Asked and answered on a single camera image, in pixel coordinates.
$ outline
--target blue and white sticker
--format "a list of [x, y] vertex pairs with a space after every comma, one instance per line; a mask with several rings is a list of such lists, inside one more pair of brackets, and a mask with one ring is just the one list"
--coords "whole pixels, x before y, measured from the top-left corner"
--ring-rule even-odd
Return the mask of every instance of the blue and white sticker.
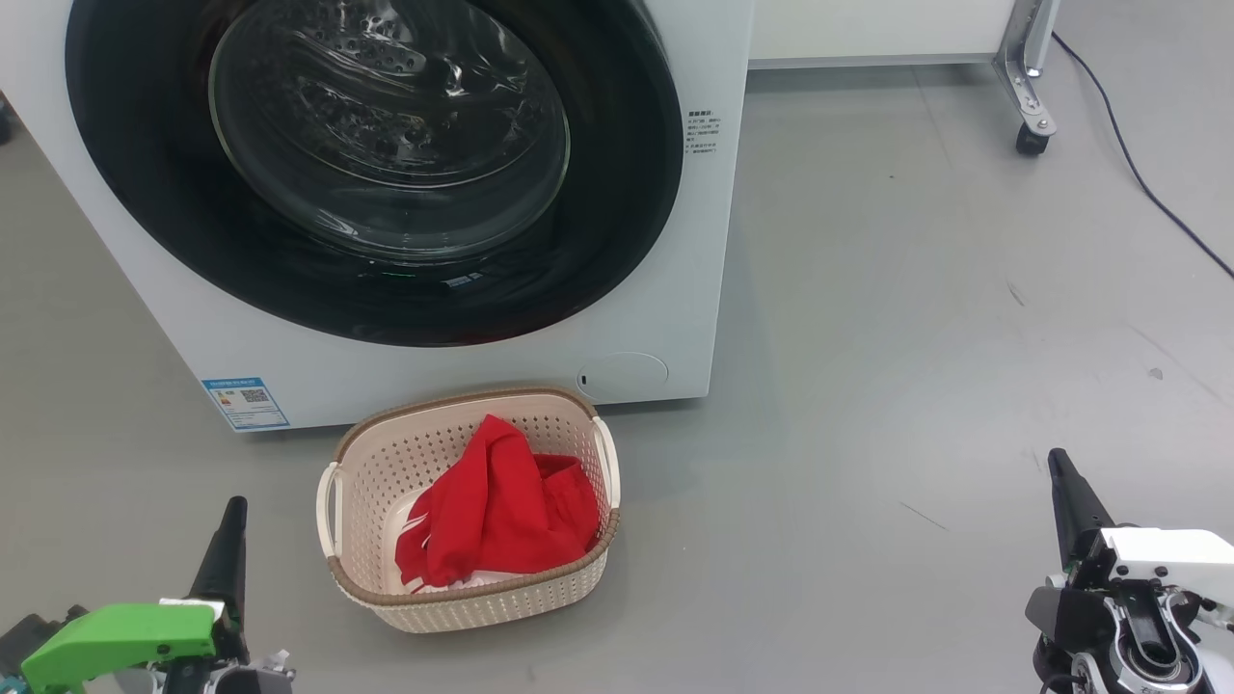
[[202, 380], [206, 393], [236, 431], [259, 431], [291, 426], [259, 378]]

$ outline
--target silver metal leg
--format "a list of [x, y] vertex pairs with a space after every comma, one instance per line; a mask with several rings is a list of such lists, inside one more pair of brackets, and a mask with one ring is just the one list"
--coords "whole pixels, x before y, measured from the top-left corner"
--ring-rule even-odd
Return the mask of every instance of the silver metal leg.
[[1059, 2], [1016, 0], [1002, 46], [995, 56], [995, 70], [1024, 119], [1016, 142], [1016, 148], [1024, 154], [1040, 154], [1050, 136], [1058, 132], [1054, 119], [1033, 89], [1032, 78], [1041, 74]]

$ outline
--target white cabinet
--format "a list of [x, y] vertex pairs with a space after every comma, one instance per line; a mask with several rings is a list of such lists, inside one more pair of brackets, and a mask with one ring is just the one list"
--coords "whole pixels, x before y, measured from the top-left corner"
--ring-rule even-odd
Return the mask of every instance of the white cabinet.
[[752, 59], [967, 62], [998, 51], [1014, 0], [759, 0]]

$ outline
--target green robot arm part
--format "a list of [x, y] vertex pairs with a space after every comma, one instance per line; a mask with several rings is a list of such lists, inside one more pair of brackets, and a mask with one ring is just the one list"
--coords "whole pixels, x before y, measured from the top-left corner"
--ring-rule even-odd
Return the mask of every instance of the green robot arm part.
[[84, 683], [141, 663], [213, 657], [207, 605], [110, 605], [80, 616], [22, 663], [31, 694], [85, 694]]

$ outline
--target washing machine door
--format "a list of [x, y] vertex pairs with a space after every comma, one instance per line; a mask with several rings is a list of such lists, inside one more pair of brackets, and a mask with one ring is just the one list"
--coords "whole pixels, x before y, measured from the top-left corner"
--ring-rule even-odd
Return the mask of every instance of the washing machine door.
[[185, 265], [355, 340], [502, 340], [647, 256], [681, 111], [638, 0], [75, 0], [99, 170]]

